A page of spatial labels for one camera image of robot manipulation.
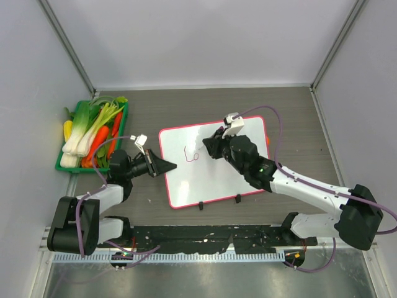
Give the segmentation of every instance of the red pepper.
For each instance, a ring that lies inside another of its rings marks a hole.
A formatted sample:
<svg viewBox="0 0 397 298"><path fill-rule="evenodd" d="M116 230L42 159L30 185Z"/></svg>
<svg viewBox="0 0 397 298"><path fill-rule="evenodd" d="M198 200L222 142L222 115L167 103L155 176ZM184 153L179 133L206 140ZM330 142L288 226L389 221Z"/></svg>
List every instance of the red pepper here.
<svg viewBox="0 0 397 298"><path fill-rule="evenodd" d="M112 128L112 137L114 138L118 132L118 128L120 127L120 123L122 121L122 117L123 117L123 111L119 112L116 115L116 118L114 118L114 124L113 124L113 128Z"/></svg>
<svg viewBox="0 0 397 298"><path fill-rule="evenodd" d="M102 126L98 132L97 135L95 136L95 139L91 145L91 148L89 150L89 153L87 155L87 159L91 160L92 155L94 154L94 151L96 150L96 148L99 147L100 144L102 144L104 141L106 141L107 135L109 134L109 128L108 126L104 125Z"/></svg>
<svg viewBox="0 0 397 298"><path fill-rule="evenodd" d="M113 151L116 148L116 142L117 140L112 140L109 146L109 150L107 150L106 158L109 160L110 156L112 155Z"/></svg>

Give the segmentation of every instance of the whiteboard stand foot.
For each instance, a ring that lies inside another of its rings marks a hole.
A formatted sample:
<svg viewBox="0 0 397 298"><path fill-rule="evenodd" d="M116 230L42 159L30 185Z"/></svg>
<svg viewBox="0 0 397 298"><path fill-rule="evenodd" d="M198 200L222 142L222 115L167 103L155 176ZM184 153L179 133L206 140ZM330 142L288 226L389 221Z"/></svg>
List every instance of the whiteboard stand foot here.
<svg viewBox="0 0 397 298"><path fill-rule="evenodd" d="M235 197L235 200L236 200L236 204L240 203L240 202L241 202L241 195L238 194L238 195Z"/></svg>

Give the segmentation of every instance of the drawn line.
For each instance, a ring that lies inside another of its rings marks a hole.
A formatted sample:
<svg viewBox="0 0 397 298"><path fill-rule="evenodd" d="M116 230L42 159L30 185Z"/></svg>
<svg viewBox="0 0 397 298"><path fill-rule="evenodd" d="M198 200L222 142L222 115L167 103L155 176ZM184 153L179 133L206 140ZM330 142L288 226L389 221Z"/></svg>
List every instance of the drawn line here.
<svg viewBox="0 0 397 298"><path fill-rule="evenodd" d="M191 163L191 162L194 161L194 160L198 160L198 158L199 158L199 156L200 156L198 153L194 153L193 159L192 159L192 160L188 160L188 159L187 159L187 155L186 155L186 146L185 146L185 148L184 148L184 152L185 152L186 161L187 161L188 163Z"/></svg>

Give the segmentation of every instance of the yellow corn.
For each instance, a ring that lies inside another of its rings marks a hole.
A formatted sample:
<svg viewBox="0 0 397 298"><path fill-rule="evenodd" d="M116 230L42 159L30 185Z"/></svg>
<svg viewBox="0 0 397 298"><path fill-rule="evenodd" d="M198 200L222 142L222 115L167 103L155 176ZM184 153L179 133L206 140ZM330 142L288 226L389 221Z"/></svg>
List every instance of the yellow corn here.
<svg viewBox="0 0 397 298"><path fill-rule="evenodd" d="M72 125L73 122L70 120L65 121L63 124L63 136L65 137L65 142L69 140L70 135L72 134Z"/></svg>

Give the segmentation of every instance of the red border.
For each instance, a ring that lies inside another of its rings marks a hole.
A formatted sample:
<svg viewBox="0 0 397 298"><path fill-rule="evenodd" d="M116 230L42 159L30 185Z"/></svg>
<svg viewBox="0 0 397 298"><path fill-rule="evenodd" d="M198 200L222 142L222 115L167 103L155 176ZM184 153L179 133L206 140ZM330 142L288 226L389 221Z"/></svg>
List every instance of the red border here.
<svg viewBox="0 0 397 298"><path fill-rule="evenodd" d="M266 138L266 136L267 136L266 122L265 122L265 119L264 119L262 116L249 116L249 117L245 117L245 119L258 118L258 117L261 118L262 121L263 121L263 128L264 128L264 130L265 130L265 138ZM162 148L162 146L161 146L161 139L160 139L160 135L161 135L161 133L162 133L163 131L165 131L165 130L172 130L172 129L183 129L184 127L191 127L191 126L205 125L205 124L215 124L215 123L219 123L219 124L221 124L221 125L224 125L223 121L213 121L213 122L205 122L205 123L198 123L198 124L190 124L190 125L184 125L184 126L171 127L171 128L169 128L169 129L162 129L162 130L160 130L160 132L159 132L159 144L160 144L161 158L164 159L164 156L163 156L163 148ZM270 157L269 144L267 143L266 140L265 140L265 143L266 143L266 147L267 147L267 156L268 156L268 158L269 158L269 157ZM165 179L166 179L166 189L167 189L167 196L168 196L168 204L171 206L171 208L173 208L173 209L181 209L181 208L186 208L186 207L197 206L197 205L199 204L199 203L193 203L193 204L190 204L190 205L185 205L185 206L180 206L180 207L174 207L174 206L171 204L171 200L170 200L170 197L169 197L167 173L164 175L164 177L165 177ZM248 195L250 195L250 194L258 194L258 193L260 193L260 192L264 192L264 190L253 191L253 192L247 192L247 193L245 193L245 194L242 194L241 196L248 196ZM221 197L221 198L219 198L219 199L214 199L214 200L210 200L210 201L204 202L204 204L208 204L208 203L216 202L216 201L227 200L227 199L231 199L231 198L233 198L233 197L236 197L236 196Z"/></svg>

